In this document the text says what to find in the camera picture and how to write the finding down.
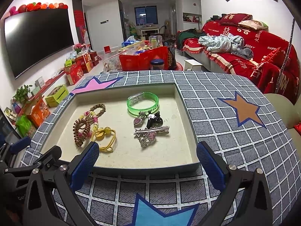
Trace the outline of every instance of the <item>orange star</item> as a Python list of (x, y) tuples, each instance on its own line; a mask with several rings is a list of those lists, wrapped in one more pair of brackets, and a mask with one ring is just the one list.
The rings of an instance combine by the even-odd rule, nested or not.
[(266, 128), (262, 120), (259, 118), (257, 112), (260, 106), (248, 102), (244, 97), (242, 97), (238, 92), (235, 92), (235, 99), (227, 98), (221, 99), (224, 103), (231, 106), (236, 113), (237, 125), (240, 127), (242, 124), (246, 123), (248, 120), (252, 120), (257, 124)]

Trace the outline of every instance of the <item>white stool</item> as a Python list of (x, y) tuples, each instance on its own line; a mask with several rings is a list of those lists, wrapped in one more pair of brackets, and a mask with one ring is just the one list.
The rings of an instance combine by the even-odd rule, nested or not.
[(202, 64), (194, 59), (185, 59), (184, 70), (202, 71)]

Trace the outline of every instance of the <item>window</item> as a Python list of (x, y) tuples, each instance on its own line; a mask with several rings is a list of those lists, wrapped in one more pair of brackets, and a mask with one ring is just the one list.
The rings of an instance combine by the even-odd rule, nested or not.
[(158, 24), (157, 6), (135, 7), (136, 25)]

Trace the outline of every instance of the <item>pink heart charm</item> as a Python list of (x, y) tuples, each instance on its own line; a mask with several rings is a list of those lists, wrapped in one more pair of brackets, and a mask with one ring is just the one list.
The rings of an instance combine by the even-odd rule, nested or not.
[(142, 119), (136, 117), (136, 118), (134, 119), (134, 126), (137, 126), (137, 125), (140, 125), (140, 124), (142, 124)]
[(155, 140), (155, 138), (156, 138), (156, 132), (149, 132), (149, 133), (147, 133), (147, 138), (148, 138), (148, 140), (149, 141), (154, 141)]

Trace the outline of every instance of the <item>tray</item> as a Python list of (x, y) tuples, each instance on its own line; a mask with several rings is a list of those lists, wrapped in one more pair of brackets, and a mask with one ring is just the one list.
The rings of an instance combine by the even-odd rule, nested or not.
[[(159, 133), (156, 142), (146, 148), (139, 144), (138, 137), (133, 133), (134, 117), (127, 111), (126, 100), (129, 96), (140, 92), (152, 92), (159, 97), (159, 111), (164, 121), (169, 125), (169, 133)], [(106, 112), (99, 117), (99, 127), (109, 126), (116, 130), (116, 141), (113, 153), (100, 153), (95, 164), (101, 172), (129, 173), (137, 169), (141, 173), (181, 172), (194, 170), (199, 162), (196, 157), (197, 138), (192, 124), (185, 110), (182, 98), (173, 83), (146, 84), (103, 89), (76, 94), (64, 108), (46, 142), (41, 153), (45, 153), (54, 144), (62, 149), (61, 160), (70, 162), (75, 155), (80, 154), (90, 140), (86, 140), (82, 147), (77, 147), (73, 138), (73, 124), (75, 120), (93, 105), (103, 103)], [(105, 146), (111, 137), (98, 142)]]

